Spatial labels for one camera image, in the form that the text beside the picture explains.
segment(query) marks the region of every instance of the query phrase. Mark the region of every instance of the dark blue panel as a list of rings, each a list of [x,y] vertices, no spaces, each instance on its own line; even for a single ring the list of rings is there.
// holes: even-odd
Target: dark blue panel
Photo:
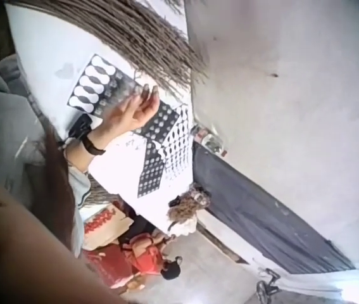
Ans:
[[[291,274],[355,269],[288,207],[196,143],[193,173],[212,195],[208,211]]]

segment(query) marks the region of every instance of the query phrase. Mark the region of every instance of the wrist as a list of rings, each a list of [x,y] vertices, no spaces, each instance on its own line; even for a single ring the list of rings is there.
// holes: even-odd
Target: wrist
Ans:
[[[116,138],[112,132],[104,130],[101,126],[90,131],[87,137],[93,145],[100,150],[105,150],[109,143]]]

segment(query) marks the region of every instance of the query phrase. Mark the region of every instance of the dark hair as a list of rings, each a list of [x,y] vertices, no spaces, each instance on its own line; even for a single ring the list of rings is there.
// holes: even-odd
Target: dark hair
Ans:
[[[165,261],[164,268],[161,270],[161,275],[166,280],[176,279],[180,275],[180,266],[178,263],[178,257],[175,261]]]
[[[44,167],[33,164],[25,167],[33,196],[31,212],[72,250],[75,198],[68,181],[68,163],[58,148],[54,128],[48,120],[42,124],[45,134],[38,149],[44,157]]]

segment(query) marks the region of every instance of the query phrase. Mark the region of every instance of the red clothing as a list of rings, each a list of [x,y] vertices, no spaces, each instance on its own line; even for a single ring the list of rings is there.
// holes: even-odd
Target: red clothing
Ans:
[[[133,278],[132,267],[118,245],[111,244],[101,249],[83,252],[109,288],[124,286]]]
[[[132,249],[132,245],[138,241],[142,241],[144,239],[151,239],[153,242],[153,238],[148,233],[142,233],[136,237],[133,237],[130,240],[130,244],[126,247],[127,249]],[[126,254],[126,259],[129,261],[133,267],[135,267],[142,274],[160,274],[161,268],[160,263],[162,261],[162,254],[158,250],[158,248],[152,243],[146,248],[146,251],[136,257],[133,251],[124,251]]]

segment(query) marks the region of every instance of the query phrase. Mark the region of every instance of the black watch strap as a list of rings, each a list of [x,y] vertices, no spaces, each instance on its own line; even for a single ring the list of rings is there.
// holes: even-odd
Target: black watch strap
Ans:
[[[89,154],[91,155],[103,155],[104,152],[106,152],[105,150],[100,150],[100,149],[97,149],[97,147],[95,147],[93,145],[93,142],[91,142],[91,140],[88,138],[87,135],[83,136],[81,138],[81,141],[82,141],[82,144],[84,145],[86,151],[88,151]]]

